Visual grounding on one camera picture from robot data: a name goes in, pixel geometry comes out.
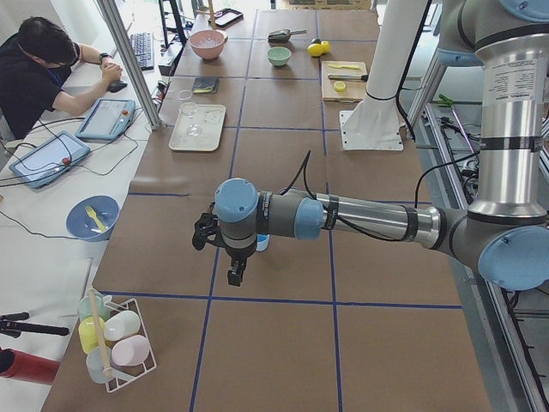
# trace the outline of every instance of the lemon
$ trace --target lemon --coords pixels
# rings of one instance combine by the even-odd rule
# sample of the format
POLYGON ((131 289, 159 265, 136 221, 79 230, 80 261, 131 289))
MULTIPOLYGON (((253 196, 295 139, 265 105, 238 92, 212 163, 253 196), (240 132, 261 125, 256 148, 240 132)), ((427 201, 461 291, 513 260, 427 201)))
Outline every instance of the lemon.
POLYGON ((318 58, 319 56, 323 55, 324 48, 322 47, 322 45, 319 45, 318 43, 313 43, 312 45, 309 45, 309 47, 307 47, 307 51, 314 58, 318 58))
POLYGON ((334 82, 334 90, 336 92, 343 92, 347 88, 345 82, 334 82))
POLYGON ((329 53, 329 41, 322 41, 320 45, 323 47, 323 54, 329 53))

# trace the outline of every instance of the white desk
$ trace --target white desk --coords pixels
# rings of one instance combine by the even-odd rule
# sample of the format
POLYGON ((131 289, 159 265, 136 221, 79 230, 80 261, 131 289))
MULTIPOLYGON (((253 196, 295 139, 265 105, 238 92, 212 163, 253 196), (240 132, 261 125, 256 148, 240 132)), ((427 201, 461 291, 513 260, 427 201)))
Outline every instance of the white desk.
MULTIPOLYGON (((145 73, 151 90, 160 79, 150 70, 145 73)), ((91 64, 82 64, 67 81, 68 87, 89 86, 97 82, 100 70, 91 64)), ((119 99, 134 99, 131 85, 112 94, 119 99)), ((50 185, 33 190, 26 185, 0 187, 4 200, 0 210, 24 223, 34 232, 48 235, 67 235, 65 219, 74 205, 95 195, 115 198, 122 207, 148 140, 150 127, 146 117, 137 111, 136 120, 127 135, 100 148, 104 142, 90 142, 92 150, 80 163, 98 173, 108 172, 120 159, 133 151, 106 176, 98 176, 82 167, 75 167, 50 185)), ((68 114, 60 113, 62 118, 68 114)), ((80 122, 51 124, 53 132, 67 130, 74 133, 80 122)), ((39 128, 25 139, 38 145, 51 137, 45 128, 39 128)), ((28 148, 19 148, 17 156, 28 148)), ((0 179, 14 175, 6 166, 0 179)), ((0 185, 13 182, 3 181, 0 185)), ((2 263, 2 287, 0 288, 0 314, 30 312, 29 323, 64 326, 71 331, 77 320, 76 305, 82 291, 93 279, 106 248, 107 241, 90 243, 80 240, 44 239, 27 233, 22 227, 0 216, 0 262, 2 263)), ((49 336, 23 332, 14 339, 0 335, 0 347, 13 348, 60 361, 70 336, 49 336)), ((40 410, 50 386, 31 384, 13 379, 0 380, 0 398, 3 410, 34 412, 40 410)))

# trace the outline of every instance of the white cup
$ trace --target white cup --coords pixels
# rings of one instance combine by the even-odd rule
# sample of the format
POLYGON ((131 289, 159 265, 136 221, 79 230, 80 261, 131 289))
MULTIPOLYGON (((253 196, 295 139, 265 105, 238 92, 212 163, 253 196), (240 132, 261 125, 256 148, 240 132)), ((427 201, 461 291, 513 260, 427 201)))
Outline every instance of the white cup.
POLYGON ((133 311, 121 311, 105 322, 103 336, 107 341, 115 342, 127 336, 135 335, 141 327, 139 315, 133 311))

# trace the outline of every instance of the pink cup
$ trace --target pink cup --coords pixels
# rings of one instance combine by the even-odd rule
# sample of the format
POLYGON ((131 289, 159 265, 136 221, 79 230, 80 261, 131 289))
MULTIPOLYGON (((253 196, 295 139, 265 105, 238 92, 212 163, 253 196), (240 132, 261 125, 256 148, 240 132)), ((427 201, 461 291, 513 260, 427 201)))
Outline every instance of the pink cup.
POLYGON ((112 361, 120 367, 134 367, 143 363, 150 351, 151 345, 145 336, 133 335, 117 342, 111 356, 112 361))

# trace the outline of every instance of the blue plate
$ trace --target blue plate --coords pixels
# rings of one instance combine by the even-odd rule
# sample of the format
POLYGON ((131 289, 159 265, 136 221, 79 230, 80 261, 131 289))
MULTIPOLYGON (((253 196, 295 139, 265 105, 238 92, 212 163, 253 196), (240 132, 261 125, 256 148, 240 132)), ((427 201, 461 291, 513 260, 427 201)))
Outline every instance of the blue plate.
POLYGON ((87 242, 99 242, 111 237, 112 229, 117 222, 120 208, 112 197, 93 196, 78 203, 67 216, 67 229, 78 239, 87 242), (95 221, 86 213, 86 206, 91 206, 99 220, 105 225, 106 231, 99 230, 95 221))

